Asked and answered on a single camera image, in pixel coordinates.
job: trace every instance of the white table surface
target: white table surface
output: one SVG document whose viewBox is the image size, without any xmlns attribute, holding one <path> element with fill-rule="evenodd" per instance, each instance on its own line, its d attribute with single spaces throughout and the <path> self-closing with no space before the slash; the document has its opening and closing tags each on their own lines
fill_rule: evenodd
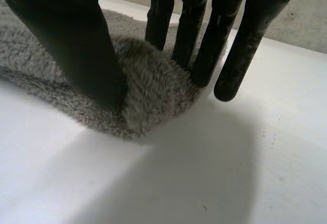
<svg viewBox="0 0 327 224">
<path fill-rule="evenodd" d="M 327 55 L 263 39 L 233 101 L 213 85 L 123 142 L 0 80 L 0 223 L 327 223 Z"/>
</svg>

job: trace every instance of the microfiber cloth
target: microfiber cloth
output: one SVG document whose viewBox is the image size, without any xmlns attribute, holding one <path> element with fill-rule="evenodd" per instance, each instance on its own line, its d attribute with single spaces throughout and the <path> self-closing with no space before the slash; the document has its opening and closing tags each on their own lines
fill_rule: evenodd
<svg viewBox="0 0 327 224">
<path fill-rule="evenodd" d="M 76 93 L 4 0 L 0 0 L 0 76 L 90 128 L 132 140 L 185 112 L 201 89 L 191 82 L 190 72 L 171 59 L 177 24 L 170 25 L 165 49 L 160 52 L 143 41 L 145 22 L 108 10 L 104 15 L 117 60 L 128 78 L 124 109 L 105 111 Z M 199 41 L 205 28 L 203 24 Z"/>
</svg>

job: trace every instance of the black robotic finger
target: black robotic finger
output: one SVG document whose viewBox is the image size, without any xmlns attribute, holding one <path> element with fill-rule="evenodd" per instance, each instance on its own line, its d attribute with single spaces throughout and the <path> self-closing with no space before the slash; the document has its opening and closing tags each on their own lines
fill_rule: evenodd
<svg viewBox="0 0 327 224">
<path fill-rule="evenodd" d="M 242 0 L 213 0 L 211 17 L 194 63 L 191 79 L 199 87 L 209 84 L 224 49 Z"/>
<path fill-rule="evenodd" d="M 207 0 L 182 1 L 183 9 L 179 19 L 179 26 L 172 58 L 182 68 L 188 68 L 202 25 Z"/>
<path fill-rule="evenodd" d="M 163 50 L 170 18 L 174 9 L 174 0 L 151 0 L 145 40 Z"/>
<path fill-rule="evenodd" d="M 246 0 L 239 31 L 215 85 L 216 98 L 227 102 L 235 97 L 263 35 L 288 2 Z"/>
</svg>

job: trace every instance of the fluffy gray fabric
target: fluffy gray fabric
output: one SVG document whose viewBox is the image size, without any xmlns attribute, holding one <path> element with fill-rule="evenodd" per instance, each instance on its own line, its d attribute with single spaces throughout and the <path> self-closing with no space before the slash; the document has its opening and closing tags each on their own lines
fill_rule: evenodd
<svg viewBox="0 0 327 224">
<path fill-rule="evenodd" d="M 170 59 L 176 24 L 170 26 L 166 48 L 161 53 L 142 41 L 145 22 L 111 11 L 104 15 L 117 58 L 129 80 L 130 91 L 123 111 L 101 110 L 75 93 L 51 56 L 4 0 L 0 0 L 0 76 L 88 127 L 131 140 L 182 114 L 197 100 L 201 90 L 192 84 L 189 72 Z"/>
</svg>

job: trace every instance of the concrete wall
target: concrete wall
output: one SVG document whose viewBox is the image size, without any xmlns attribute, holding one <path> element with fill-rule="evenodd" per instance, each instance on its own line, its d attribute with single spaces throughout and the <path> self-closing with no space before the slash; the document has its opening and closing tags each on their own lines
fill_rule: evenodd
<svg viewBox="0 0 327 224">
<path fill-rule="evenodd" d="M 150 5 L 150 0 L 126 0 Z M 175 0 L 174 12 L 181 12 L 181 0 Z M 244 2 L 236 19 L 237 29 L 242 18 Z M 207 5 L 204 21 L 208 21 L 211 5 Z M 266 37 L 318 52 L 327 53 L 327 0 L 292 0 L 271 24 Z"/>
</svg>

